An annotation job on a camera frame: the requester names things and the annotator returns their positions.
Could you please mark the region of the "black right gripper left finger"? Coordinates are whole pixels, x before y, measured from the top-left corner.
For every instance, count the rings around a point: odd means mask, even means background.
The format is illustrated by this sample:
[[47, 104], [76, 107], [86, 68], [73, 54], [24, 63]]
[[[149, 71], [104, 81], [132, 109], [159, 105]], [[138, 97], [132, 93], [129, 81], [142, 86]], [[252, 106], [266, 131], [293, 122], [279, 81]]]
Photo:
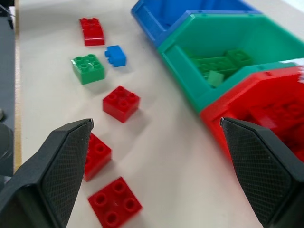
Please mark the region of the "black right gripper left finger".
[[65, 228], [82, 178], [92, 119], [53, 130], [0, 192], [2, 228]]

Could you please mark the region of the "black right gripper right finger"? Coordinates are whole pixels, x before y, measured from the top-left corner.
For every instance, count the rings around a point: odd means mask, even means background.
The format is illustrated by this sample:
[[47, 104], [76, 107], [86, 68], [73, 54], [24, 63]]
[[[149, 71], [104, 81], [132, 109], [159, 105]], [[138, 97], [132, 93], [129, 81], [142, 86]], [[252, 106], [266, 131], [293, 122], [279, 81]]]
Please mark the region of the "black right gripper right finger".
[[220, 120], [238, 182], [265, 228], [304, 226], [304, 164], [269, 129]]

